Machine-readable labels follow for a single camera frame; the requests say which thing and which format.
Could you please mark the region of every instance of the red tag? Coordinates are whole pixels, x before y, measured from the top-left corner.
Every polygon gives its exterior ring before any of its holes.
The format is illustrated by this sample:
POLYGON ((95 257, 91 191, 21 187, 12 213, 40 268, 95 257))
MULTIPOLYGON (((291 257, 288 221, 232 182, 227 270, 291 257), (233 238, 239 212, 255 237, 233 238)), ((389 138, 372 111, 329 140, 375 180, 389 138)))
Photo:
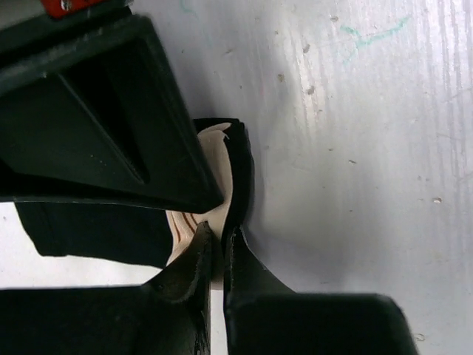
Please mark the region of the red tag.
POLYGON ((53 18, 61 18, 70 13, 106 0, 41 0, 46 12, 53 18))

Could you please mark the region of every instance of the green marker stain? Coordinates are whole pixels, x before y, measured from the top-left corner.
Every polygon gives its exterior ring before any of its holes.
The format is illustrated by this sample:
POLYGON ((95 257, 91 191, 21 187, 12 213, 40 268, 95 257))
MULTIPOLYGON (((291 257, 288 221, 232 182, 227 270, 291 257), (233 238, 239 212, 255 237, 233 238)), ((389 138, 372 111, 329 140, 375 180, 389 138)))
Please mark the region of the green marker stain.
POLYGON ((212 47, 212 40, 210 38, 210 35, 205 30, 204 26, 202 26, 200 18, 197 15, 197 13, 195 12, 195 10, 188 7, 188 5, 186 4, 186 0, 179 0, 179 6, 180 6, 180 9, 183 11, 183 13, 187 13, 187 14, 191 15, 192 17, 194 17, 197 20, 197 22, 199 22, 199 25, 200 25, 200 28, 202 30, 202 34, 204 35, 205 41, 207 42, 207 45, 211 48, 212 47))
POLYGON ((355 41, 355 49, 350 53, 347 59, 344 60, 344 63, 346 64, 348 61, 352 59, 352 57, 358 52, 360 48, 363 47, 368 47, 371 44, 373 44, 376 41, 380 41, 381 39, 389 38, 398 33, 402 28, 406 25, 406 23, 410 20, 411 16, 406 16, 402 18, 396 26, 393 28, 384 31, 382 33, 378 33, 375 35, 370 36, 368 39, 363 39, 362 35, 360 34, 359 31, 355 30, 352 27, 348 26, 341 26, 340 30, 342 30, 345 33, 348 33, 349 35, 356 36, 357 40, 355 41))
POLYGON ((199 16, 197 16, 197 13, 194 10, 187 7, 186 0, 179 0, 179 5, 180 5, 180 9, 184 13, 189 13, 189 14, 193 15, 193 17, 195 17, 195 18, 197 18, 197 19, 199 18, 199 16))

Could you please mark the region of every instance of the scratched surface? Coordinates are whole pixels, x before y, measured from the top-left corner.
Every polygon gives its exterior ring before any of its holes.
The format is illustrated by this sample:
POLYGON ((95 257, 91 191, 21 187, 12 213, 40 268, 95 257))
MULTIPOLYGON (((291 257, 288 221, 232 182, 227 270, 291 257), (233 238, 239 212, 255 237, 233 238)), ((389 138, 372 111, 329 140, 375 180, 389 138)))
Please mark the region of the scratched surface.
MULTIPOLYGON (((296 290, 394 297, 422 355, 473 352, 472 7, 134 5, 154 19, 191 116, 248 125, 253 250, 296 290)), ((156 272, 77 258, 58 267, 37 257, 13 207, 0 209, 3 287, 139 283, 156 272)), ((224 354, 221 318, 212 331, 224 354)))

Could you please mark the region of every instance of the black fabric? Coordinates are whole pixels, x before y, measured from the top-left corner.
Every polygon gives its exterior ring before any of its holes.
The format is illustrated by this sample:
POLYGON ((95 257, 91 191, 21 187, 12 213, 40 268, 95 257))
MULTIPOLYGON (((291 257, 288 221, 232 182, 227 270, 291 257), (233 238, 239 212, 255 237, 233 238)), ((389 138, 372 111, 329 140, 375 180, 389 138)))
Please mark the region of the black fabric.
POLYGON ((97 257, 163 268, 171 254, 164 211, 88 203, 17 203, 16 209, 43 256, 97 257))
MULTIPOLYGON (((242 223, 248 209, 252 159, 245 125, 235 119, 194 120, 196 130, 229 122, 225 145, 234 193, 223 235, 242 223)), ((16 203, 23 227, 43 256, 75 255, 164 268, 172 234, 163 210, 82 203, 16 203)))

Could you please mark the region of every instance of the white surface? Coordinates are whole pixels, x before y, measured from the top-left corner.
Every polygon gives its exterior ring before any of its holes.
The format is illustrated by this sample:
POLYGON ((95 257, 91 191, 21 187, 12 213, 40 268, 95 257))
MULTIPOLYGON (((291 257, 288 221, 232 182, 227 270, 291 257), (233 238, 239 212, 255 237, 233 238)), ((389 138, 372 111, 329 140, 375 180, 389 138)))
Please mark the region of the white surface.
MULTIPOLYGON (((248 125, 254 251, 299 291, 392 296, 422 355, 473 352, 471 8, 471 0, 134 6, 153 17, 191 116, 248 125)), ((17 274, 25 285, 31 275, 96 284, 153 274, 27 262, 18 253, 33 247, 7 212, 3 284, 17 274)), ((215 341, 222 323, 212 330, 215 341)))

